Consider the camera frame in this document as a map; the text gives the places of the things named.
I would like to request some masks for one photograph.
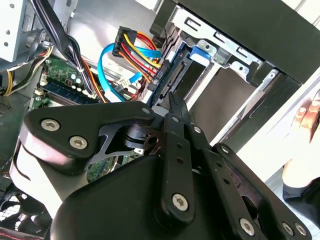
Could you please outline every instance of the black plastic housing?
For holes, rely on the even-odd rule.
[[[119,54],[121,50],[121,43],[125,42],[125,34],[128,35],[130,42],[133,44],[136,41],[137,38],[137,31],[132,30],[128,27],[120,26],[118,30],[118,34],[116,35],[115,41],[114,41],[114,48],[112,50],[112,55],[115,57],[120,57],[122,56]]]

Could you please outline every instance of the yellow cable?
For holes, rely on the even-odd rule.
[[[152,43],[152,45],[154,46],[154,48],[157,49],[157,46],[156,46],[155,42],[152,41],[151,38],[148,37],[145,33],[138,31],[138,34],[141,34],[142,36],[144,36],[144,37],[146,37],[147,39],[149,39],[150,42]]]
[[[4,96],[7,96],[11,90],[12,90],[12,85],[13,85],[13,76],[11,71],[7,71],[8,74],[8,87],[6,88],[6,91],[4,93]]]
[[[149,83],[151,83],[151,80],[150,80],[150,78],[148,77],[147,74],[145,74],[144,72],[140,71],[140,69],[139,69],[138,67],[136,67],[136,65],[134,65],[134,64],[129,60],[129,58],[127,58],[127,56],[124,55],[122,52],[119,52],[119,54],[120,54],[132,67],[134,67],[137,71],[139,71],[139,72],[145,77],[145,79],[146,79]]]
[[[150,64],[151,66],[154,66],[154,67],[156,67],[156,68],[160,68],[160,67],[161,67],[161,64],[152,62],[149,58],[147,58],[145,55],[143,55],[143,54],[132,44],[132,42],[129,40],[127,34],[124,34],[124,38],[125,38],[126,42],[129,44],[129,46],[130,46],[137,54],[139,54],[144,60],[146,60],[146,62],[147,62],[148,64]]]

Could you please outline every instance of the metal screw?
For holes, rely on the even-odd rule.
[[[193,129],[198,133],[200,134],[201,133],[201,129],[197,126],[194,126]]]
[[[177,123],[179,122],[179,119],[176,118],[175,116],[173,116],[172,119],[173,119],[175,122],[177,122]]]
[[[307,236],[306,230],[299,223],[296,223],[295,227],[299,231],[299,233],[301,233],[303,236]]]
[[[282,226],[284,227],[284,229],[287,231],[288,234],[290,234],[291,236],[294,235],[294,231],[292,230],[292,228],[288,225],[288,223],[283,222]]]
[[[182,212],[187,211],[188,201],[187,199],[179,193],[176,193],[172,197],[173,205]]]
[[[47,131],[54,132],[60,128],[60,124],[53,119],[45,119],[41,122],[41,127]]]
[[[240,226],[243,229],[243,231],[245,231],[245,233],[248,234],[249,236],[252,237],[255,235],[254,226],[252,226],[251,222],[249,222],[247,219],[241,218]]]
[[[229,149],[226,148],[225,146],[222,146],[221,149],[222,149],[225,153],[227,153],[227,154],[229,153]]]
[[[70,145],[75,149],[85,149],[88,146],[87,140],[82,136],[73,136],[70,138]]]
[[[147,108],[142,108],[142,111],[144,111],[146,114],[150,114],[150,111]]]

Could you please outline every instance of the white wall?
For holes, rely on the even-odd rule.
[[[320,0],[282,0],[320,30]]]

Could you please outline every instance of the capacitor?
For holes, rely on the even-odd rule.
[[[79,84],[78,84],[78,83],[74,83],[74,84],[71,86],[72,89],[77,89],[78,87],[79,87]]]

